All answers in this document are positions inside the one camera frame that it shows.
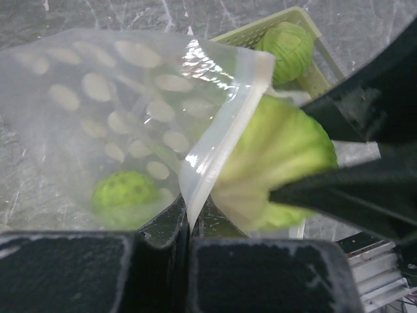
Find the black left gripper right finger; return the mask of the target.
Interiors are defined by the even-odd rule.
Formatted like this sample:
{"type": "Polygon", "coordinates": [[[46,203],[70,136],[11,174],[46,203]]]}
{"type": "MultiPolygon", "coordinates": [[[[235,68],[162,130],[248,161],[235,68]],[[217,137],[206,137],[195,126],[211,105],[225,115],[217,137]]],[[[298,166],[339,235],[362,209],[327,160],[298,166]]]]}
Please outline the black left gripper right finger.
{"type": "Polygon", "coordinates": [[[207,202],[190,239],[190,312],[362,312],[339,245],[249,238],[207,202]]]}

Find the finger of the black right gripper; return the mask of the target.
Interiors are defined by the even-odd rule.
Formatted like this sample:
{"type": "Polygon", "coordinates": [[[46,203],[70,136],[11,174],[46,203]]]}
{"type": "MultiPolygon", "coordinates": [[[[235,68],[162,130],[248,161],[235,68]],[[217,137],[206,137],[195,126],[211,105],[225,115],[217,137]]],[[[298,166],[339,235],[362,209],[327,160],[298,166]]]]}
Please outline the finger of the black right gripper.
{"type": "Polygon", "coordinates": [[[415,241],[416,144],[286,184],[270,193],[270,201],[311,209],[390,241],[415,241]]]}
{"type": "Polygon", "coordinates": [[[416,22],[374,60],[302,110],[333,140],[416,141],[416,22]]]}

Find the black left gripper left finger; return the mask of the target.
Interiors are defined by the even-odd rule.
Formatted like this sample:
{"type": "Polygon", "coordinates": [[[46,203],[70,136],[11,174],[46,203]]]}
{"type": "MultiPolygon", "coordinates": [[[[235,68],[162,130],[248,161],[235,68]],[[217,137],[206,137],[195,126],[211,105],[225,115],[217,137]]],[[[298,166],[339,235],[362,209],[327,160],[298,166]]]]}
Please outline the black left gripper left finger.
{"type": "Polygon", "coordinates": [[[1,234],[2,312],[184,312],[181,197],[135,231],[1,234]]]}

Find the pale green perforated basket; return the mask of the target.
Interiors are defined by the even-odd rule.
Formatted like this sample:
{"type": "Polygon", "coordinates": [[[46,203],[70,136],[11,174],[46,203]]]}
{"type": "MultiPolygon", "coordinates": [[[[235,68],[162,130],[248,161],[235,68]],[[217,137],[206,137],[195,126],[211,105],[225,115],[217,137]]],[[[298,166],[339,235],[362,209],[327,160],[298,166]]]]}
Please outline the pale green perforated basket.
{"type": "Polygon", "coordinates": [[[276,58],[272,87],[212,190],[217,208],[247,236],[302,237],[311,211],[270,203],[270,191],[338,166],[327,133],[301,110],[330,88],[313,60],[320,35],[307,13],[292,7],[217,38],[276,58]]]}

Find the green custard apple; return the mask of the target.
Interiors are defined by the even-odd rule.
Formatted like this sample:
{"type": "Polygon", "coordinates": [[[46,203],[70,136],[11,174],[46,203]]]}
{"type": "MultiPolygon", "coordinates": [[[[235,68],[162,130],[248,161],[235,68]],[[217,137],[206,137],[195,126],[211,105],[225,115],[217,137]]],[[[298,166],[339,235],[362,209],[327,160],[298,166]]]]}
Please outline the green custard apple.
{"type": "Polygon", "coordinates": [[[118,171],[100,180],[93,191],[92,205],[97,213],[126,213],[153,205],[161,195],[154,180],[138,171],[118,171]]]}
{"type": "Polygon", "coordinates": [[[148,205],[135,207],[101,207],[96,215],[110,230],[137,230],[160,214],[164,209],[148,205]]]}

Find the small green cabbage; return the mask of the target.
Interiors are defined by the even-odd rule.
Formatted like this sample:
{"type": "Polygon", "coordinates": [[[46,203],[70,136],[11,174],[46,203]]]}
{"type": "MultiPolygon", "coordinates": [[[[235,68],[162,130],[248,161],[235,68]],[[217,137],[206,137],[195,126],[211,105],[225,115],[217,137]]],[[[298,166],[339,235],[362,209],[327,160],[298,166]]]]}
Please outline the small green cabbage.
{"type": "Polygon", "coordinates": [[[337,168],[334,144],[322,126],[288,100],[262,97],[216,181],[216,207],[242,232],[301,224],[313,212],[269,201],[270,191],[337,168]]]}

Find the large green cabbage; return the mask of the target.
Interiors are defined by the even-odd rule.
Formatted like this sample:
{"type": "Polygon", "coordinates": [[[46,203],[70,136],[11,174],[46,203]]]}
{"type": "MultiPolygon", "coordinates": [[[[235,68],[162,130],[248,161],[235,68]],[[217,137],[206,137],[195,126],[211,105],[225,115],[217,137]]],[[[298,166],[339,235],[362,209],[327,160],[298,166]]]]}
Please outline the large green cabbage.
{"type": "Polygon", "coordinates": [[[255,49],[275,56],[273,84],[280,85],[301,76],[313,61],[314,40],[301,26],[281,22],[268,29],[255,49]]]}

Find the clear bag white dots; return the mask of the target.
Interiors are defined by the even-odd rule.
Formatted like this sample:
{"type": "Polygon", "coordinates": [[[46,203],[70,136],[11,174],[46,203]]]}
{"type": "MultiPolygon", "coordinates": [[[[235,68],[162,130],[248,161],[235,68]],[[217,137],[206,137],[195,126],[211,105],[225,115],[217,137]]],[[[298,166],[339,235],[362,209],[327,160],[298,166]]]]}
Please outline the clear bag white dots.
{"type": "Polygon", "coordinates": [[[96,214],[96,184],[151,177],[194,226],[270,87],[273,55],[190,35],[71,29],[1,51],[1,114],[41,172],[96,214]]]}

